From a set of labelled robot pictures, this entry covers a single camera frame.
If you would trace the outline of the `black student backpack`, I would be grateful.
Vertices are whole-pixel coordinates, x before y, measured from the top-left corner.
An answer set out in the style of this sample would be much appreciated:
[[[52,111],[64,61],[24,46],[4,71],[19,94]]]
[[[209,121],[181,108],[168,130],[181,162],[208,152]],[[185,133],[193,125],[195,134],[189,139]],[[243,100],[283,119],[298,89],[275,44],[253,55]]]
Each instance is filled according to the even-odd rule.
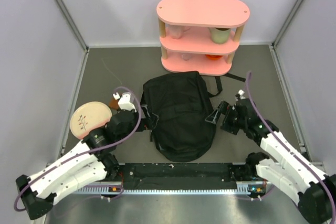
[[[168,73],[143,85],[141,105],[159,116],[150,140],[172,162],[191,162],[212,146],[217,126],[207,123],[213,108],[211,98],[198,71]]]

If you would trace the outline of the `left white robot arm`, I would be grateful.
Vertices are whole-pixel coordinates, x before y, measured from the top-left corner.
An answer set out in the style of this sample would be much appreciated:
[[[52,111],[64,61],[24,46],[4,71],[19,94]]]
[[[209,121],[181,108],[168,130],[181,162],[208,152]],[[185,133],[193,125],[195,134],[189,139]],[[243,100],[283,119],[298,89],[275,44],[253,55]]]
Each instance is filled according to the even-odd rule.
[[[116,114],[98,101],[80,106],[70,120],[70,130],[79,142],[45,169],[15,180],[17,201],[22,201],[22,211],[29,219],[41,218],[80,188],[116,179],[119,164],[112,152],[133,133],[149,129],[158,120],[145,105],[141,108],[144,118],[131,102],[121,105]]]

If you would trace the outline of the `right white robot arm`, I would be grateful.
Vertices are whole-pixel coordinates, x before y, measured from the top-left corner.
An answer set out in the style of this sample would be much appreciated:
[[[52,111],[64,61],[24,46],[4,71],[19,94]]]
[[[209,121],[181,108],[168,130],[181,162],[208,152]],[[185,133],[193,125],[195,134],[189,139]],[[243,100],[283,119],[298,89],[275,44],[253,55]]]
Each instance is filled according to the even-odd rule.
[[[224,119],[221,129],[237,134],[242,130],[263,151],[246,158],[245,174],[271,182],[297,206],[308,223],[335,223],[335,175],[328,175],[308,161],[269,120],[260,115],[249,99],[234,105],[222,101],[206,118],[209,123]]]

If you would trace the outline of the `brown leather wallet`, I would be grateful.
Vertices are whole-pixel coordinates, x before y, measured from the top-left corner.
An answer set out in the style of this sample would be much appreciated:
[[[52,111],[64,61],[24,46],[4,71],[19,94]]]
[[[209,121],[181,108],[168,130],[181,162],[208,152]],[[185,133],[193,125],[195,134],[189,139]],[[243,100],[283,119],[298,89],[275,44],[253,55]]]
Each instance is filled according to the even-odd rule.
[[[119,110],[118,100],[116,100],[115,98],[111,99],[108,106],[113,110]]]

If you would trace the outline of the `cream floral plate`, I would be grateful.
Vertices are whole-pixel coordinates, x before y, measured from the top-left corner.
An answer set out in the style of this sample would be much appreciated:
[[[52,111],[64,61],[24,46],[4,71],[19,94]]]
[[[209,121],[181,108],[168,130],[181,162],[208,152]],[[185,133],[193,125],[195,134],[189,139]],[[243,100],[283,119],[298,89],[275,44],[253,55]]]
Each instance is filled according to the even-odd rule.
[[[111,117],[112,112],[106,104],[98,101],[88,102],[73,113],[70,119],[70,130],[77,139],[81,140],[90,131],[104,126]]]

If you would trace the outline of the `orange bowl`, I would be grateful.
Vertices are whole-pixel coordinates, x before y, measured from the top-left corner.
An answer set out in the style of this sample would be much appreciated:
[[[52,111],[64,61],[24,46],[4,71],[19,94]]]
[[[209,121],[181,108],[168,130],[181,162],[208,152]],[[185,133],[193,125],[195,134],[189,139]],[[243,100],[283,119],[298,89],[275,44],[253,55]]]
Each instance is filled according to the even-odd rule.
[[[207,59],[216,61],[220,60],[223,56],[222,55],[205,55]]]

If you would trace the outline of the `clear glass cup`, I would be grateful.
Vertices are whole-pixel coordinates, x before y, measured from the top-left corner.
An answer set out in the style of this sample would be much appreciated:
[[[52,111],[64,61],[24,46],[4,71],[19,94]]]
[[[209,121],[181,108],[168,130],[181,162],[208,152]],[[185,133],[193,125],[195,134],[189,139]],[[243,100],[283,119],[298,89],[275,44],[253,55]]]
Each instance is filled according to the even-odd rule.
[[[188,60],[190,60],[192,58],[192,54],[182,53],[181,57],[182,57],[183,60],[188,61]]]

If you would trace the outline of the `green mug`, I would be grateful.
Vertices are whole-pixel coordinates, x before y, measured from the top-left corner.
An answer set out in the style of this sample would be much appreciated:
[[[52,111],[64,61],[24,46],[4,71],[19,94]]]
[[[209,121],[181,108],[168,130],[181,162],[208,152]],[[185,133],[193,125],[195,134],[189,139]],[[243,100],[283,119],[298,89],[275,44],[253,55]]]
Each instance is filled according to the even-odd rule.
[[[214,28],[210,27],[209,29],[211,40],[216,44],[224,44],[228,41],[230,36],[230,28]]]

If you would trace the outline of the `pink three-tier shelf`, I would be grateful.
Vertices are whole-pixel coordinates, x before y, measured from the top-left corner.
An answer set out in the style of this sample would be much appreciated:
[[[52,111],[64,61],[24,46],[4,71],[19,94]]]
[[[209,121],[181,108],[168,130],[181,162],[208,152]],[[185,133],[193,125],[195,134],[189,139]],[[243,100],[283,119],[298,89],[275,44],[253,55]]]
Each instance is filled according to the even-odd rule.
[[[249,7],[240,0],[161,0],[156,12],[159,19],[163,67],[170,72],[198,71],[206,76],[227,74],[240,38],[250,17]],[[169,25],[189,26],[182,38],[173,39]],[[209,28],[230,28],[224,44],[211,40]],[[182,53],[192,54],[188,61]],[[205,55],[222,55],[212,61]]]

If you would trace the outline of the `pink mug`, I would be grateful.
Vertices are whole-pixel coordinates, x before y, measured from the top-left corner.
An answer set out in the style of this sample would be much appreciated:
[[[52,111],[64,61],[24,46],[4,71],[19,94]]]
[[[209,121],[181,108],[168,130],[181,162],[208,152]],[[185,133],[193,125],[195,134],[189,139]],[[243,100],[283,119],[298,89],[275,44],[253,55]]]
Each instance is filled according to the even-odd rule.
[[[173,39],[180,39],[190,29],[189,26],[169,25],[168,31]]]

